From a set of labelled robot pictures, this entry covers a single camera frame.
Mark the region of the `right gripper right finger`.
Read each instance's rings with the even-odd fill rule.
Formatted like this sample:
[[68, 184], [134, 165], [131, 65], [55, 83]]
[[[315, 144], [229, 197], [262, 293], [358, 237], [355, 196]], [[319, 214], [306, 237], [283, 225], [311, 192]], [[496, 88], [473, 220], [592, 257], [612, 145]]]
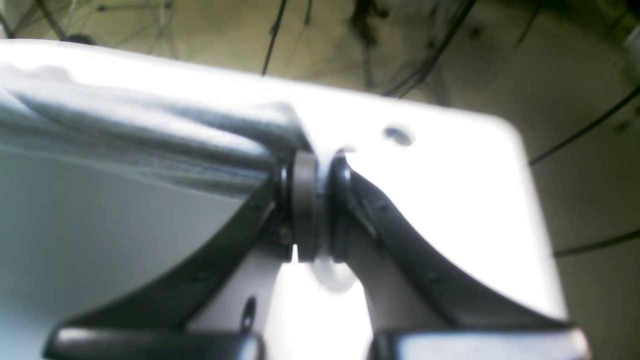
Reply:
[[361, 282], [368, 360], [590, 360], [585, 333], [498, 293], [443, 256], [393, 201], [334, 155], [330, 253]]

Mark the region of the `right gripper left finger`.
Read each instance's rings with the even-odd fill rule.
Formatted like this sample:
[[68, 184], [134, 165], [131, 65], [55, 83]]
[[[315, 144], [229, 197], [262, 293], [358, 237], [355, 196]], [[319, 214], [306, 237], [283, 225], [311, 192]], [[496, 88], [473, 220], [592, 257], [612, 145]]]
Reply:
[[274, 287], [298, 243], [313, 244], [318, 160], [296, 152], [183, 262], [56, 326], [47, 360], [265, 360]]

